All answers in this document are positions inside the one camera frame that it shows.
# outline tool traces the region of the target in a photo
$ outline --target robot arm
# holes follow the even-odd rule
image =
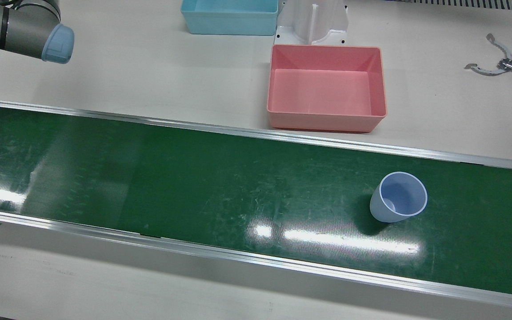
[[[74,40],[60,23],[59,0],[0,0],[0,49],[67,63]]]

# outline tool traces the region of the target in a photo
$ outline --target plastic cup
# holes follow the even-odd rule
[[[370,213],[382,222],[397,222],[418,215],[428,203],[424,184],[407,172],[386,175],[370,198]]]

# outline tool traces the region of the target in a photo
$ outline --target vent grille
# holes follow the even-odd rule
[[[512,10],[512,0],[401,0],[415,4],[440,4],[445,6],[492,8]]]

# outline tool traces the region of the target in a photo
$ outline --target plastic bin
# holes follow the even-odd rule
[[[274,35],[278,0],[183,0],[192,34]]]
[[[379,48],[272,47],[268,89],[272,127],[371,132],[385,116]]]

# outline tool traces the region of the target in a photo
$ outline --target cup rim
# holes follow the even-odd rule
[[[383,199],[382,198],[382,184],[384,184],[384,181],[386,180],[386,178],[388,178],[390,176],[394,176],[395,174],[406,174],[407,176],[414,178],[414,180],[416,180],[422,186],[422,189],[424,190],[424,204],[422,205],[421,209],[419,209],[417,212],[405,215],[404,213],[400,213],[400,212],[397,212],[396,210],[391,209],[384,202],[384,200],[382,200]],[[410,174],[408,172],[391,172],[391,173],[387,174],[386,176],[384,176],[384,178],[382,178],[382,180],[380,181],[380,188],[378,188],[378,196],[380,197],[380,200],[382,200],[382,203],[388,210],[390,210],[392,213],[394,213],[396,215],[404,216],[404,217],[411,217],[411,216],[417,215],[418,213],[424,211],[424,209],[426,209],[426,205],[428,204],[428,191],[426,191],[426,186],[420,181],[420,179],[418,179],[416,176],[414,176],[413,174]]]

